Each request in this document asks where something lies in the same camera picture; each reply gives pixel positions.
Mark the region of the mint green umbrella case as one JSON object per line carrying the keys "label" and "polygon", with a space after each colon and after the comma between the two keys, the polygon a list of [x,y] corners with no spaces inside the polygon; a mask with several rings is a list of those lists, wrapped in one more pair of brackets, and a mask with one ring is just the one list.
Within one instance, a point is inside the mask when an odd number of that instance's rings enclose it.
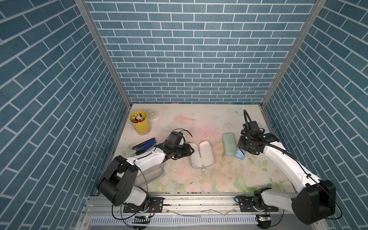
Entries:
{"label": "mint green umbrella case", "polygon": [[222,136],[225,154],[227,156],[234,156],[238,147],[233,133],[224,133]]}

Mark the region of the blue umbrella case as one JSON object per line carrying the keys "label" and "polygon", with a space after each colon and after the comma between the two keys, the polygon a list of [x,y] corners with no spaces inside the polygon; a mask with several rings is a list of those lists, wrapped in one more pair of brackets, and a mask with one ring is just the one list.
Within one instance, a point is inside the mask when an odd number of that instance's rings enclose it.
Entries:
{"label": "blue umbrella case", "polygon": [[194,169],[201,170],[202,173],[207,168],[215,164],[214,154],[209,141],[203,141],[199,145],[195,143],[189,143],[194,150],[194,153],[190,156],[191,165]]}

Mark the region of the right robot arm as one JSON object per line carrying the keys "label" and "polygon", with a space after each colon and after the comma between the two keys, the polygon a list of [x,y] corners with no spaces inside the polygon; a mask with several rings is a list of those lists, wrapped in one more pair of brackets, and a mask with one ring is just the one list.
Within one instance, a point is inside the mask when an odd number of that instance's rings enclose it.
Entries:
{"label": "right robot arm", "polygon": [[245,122],[238,147],[252,155],[264,154],[279,167],[295,188],[294,193],[281,193],[269,187],[256,190],[253,204],[257,210],[281,208],[293,212],[306,225],[335,214],[338,208],[335,185],[309,171],[285,149],[274,134],[266,133],[257,122]]}

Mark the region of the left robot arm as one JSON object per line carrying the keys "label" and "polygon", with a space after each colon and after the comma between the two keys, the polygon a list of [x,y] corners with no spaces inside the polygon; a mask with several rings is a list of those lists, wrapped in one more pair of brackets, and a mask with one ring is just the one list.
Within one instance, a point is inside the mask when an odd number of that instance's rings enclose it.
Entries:
{"label": "left robot arm", "polygon": [[115,157],[96,184],[97,190],[103,194],[113,206],[135,205],[145,210],[150,202],[147,190],[136,186],[138,176],[148,182],[144,172],[152,172],[168,160],[178,160],[191,156],[195,150],[186,143],[184,132],[177,128],[168,138],[159,144],[151,145],[145,152],[129,158],[119,155]]}

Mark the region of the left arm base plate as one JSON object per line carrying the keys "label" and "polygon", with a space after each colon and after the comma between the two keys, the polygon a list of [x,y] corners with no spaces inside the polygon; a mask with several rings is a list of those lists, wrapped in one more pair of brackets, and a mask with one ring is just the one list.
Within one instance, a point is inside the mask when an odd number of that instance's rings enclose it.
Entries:
{"label": "left arm base plate", "polygon": [[150,197],[149,200],[146,199],[139,206],[127,203],[124,206],[123,212],[124,213],[136,213],[136,212],[162,213],[163,201],[164,201],[163,197]]}

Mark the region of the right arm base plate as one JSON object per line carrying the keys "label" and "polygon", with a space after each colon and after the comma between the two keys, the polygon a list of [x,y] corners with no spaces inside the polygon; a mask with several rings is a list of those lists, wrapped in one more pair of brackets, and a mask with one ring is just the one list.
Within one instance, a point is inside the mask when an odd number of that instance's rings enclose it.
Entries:
{"label": "right arm base plate", "polygon": [[279,209],[273,206],[267,206],[261,201],[255,200],[251,196],[236,196],[234,201],[239,205],[241,212],[278,212]]}

